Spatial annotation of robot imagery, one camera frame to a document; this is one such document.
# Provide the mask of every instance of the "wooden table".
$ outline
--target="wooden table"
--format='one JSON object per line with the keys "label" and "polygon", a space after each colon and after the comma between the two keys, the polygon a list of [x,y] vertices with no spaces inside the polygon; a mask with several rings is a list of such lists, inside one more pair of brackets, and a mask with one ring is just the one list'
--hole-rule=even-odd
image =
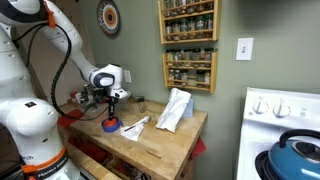
{"label": "wooden table", "polygon": [[[138,141],[121,136],[120,130],[105,133],[101,127],[105,115],[93,121],[77,121],[70,126],[70,130],[147,173],[153,179],[179,179],[208,114],[194,111],[193,117],[181,119],[175,133],[172,133],[155,127],[166,104],[145,101],[145,105],[147,110],[140,113],[137,102],[129,100],[115,113],[124,126],[130,126],[147,115],[151,116]],[[65,104],[61,109],[70,112],[75,106]]]}

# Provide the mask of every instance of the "wooden spice rack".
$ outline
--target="wooden spice rack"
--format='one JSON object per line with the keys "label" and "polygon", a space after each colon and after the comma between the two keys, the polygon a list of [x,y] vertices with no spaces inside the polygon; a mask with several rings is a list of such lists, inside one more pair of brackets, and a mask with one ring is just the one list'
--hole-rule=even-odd
{"label": "wooden spice rack", "polygon": [[[214,3],[213,10],[205,10],[202,12],[194,12],[192,14],[183,14],[183,15],[177,15],[174,17],[165,17],[163,14],[165,11],[171,11],[176,9],[181,9],[183,7],[189,7],[189,6],[196,6],[200,4],[206,4],[206,3]],[[202,41],[216,41],[219,39],[219,29],[220,29],[220,0],[203,0],[197,3],[188,4],[184,6],[177,6],[175,8],[168,8],[165,9],[165,5],[160,0],[158,1],[158,13],[159,13],[159,27],[160,27],[160,38],[161,38],[161,44],[172,44],[172,43],[185,43],[185,42],[202,42]],[[172,21],[172,20],[178,20],[181,18],[188,18],[188,17],[194,17],[199,15],[205,15],[205,14],[212,14],[213,17],[213,29],[206,29],[206,30],[198,30],[198,31],[187,31],[182,33],[170,33],[166,34],[166,27],[165,23],[166,21]],[[185,39],[185,40],[171,40],[167,41],[166,37],[168,36],[176,36],[178,34],[183,33],[200,33],[205,32],[210,34],[210,38],[194,38],[194,39]]]}
{"label": "wooden spice rack", "polygon": [[[218,58],[218,52],[215,51],[211,54],[211,61],[184,61],[184,60],[178,60],[178,61],[169,61],[167,60],[167,54],[162,54],[162,64],[163,64],[163,77],[164,77],[164,85],[165,87],[176,87],[176,88],[184,88],[184,89],[195,89],[195,90],[201,90],[213,93],[216,87],[216,76],[217,76],[217,58]],[[174,62],[188,62],[191,63],[191,66],[168,66],[168,63],[174,63]],[[210,63],[210,68],[205,67],[198,67],[194,68],[192,64],[199,64],[199,63]],[[182,85],[176,85],[176,84],[170,84],[169,82],[185,82],[188,84],[188,81],[183,80],[169,80],[169,70],[170,69],[187,69],[187,70],[204,70],[204,71],[210,71],[210,84],[203,83],[203,82],[196,82],[197,85],[205,85],[205,87],[197,87],[197,86],[182,86]]]}

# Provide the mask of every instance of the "white stove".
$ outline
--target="white stove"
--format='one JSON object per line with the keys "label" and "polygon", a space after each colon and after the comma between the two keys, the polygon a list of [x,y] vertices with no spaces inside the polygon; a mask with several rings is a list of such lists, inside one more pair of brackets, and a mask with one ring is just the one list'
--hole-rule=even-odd
{"label": "white stove", "polygon": [[[241,128],[237,180],[260,180],[255,158],[290,129],[320,131],[320,95],[248,88]],[[294,137],[320,146],[320,140]]]}

